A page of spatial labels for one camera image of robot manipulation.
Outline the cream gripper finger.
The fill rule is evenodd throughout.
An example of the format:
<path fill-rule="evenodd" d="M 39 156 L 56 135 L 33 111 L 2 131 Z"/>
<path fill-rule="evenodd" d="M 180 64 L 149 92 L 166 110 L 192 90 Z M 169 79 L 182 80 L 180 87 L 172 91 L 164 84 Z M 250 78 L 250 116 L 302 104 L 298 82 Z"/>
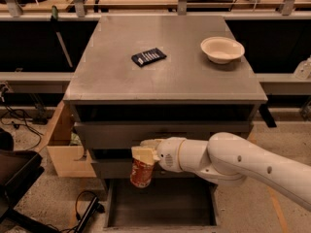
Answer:
<path fill-rule="evenodd" d="M 160 161 L 155 148 L 150 147 L 133 147 L 131 149 L 132 157 L 148 165 L 154 165 Z"/>
<path fill-rule="evenodd" d="M 161 142 L 162 139 L 149 139 L 142 141 L 140 145 L 147 148 L 156 148 Z"/>

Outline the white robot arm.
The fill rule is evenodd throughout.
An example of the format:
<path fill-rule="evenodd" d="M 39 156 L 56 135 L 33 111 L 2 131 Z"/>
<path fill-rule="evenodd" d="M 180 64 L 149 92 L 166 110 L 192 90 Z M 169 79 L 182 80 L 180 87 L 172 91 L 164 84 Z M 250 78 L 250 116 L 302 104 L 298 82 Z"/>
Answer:
<path fill-rule="evenodd" d="M 131 152 L 130 181 L 139 188 L 150 184 L 158 164 L 165 171 L 193 173 L 220 185 L 239 185 L 251 177 L 311 210 L 310 166 L 231 133 L 216 133 L 207 141 L 177 137 L 145 140 Z"/>

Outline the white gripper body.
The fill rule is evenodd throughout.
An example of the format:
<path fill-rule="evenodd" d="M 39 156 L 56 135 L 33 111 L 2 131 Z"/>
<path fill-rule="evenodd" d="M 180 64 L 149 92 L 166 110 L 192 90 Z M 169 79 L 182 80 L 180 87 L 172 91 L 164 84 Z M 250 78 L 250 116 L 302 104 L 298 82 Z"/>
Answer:
<path fill-rule="evenodd" d="M 179 150 L 185 138 L 172 137 L 163 139 L 156 147 L 160 158 L 158 164 L 166 171 L 180 173 Z"/>

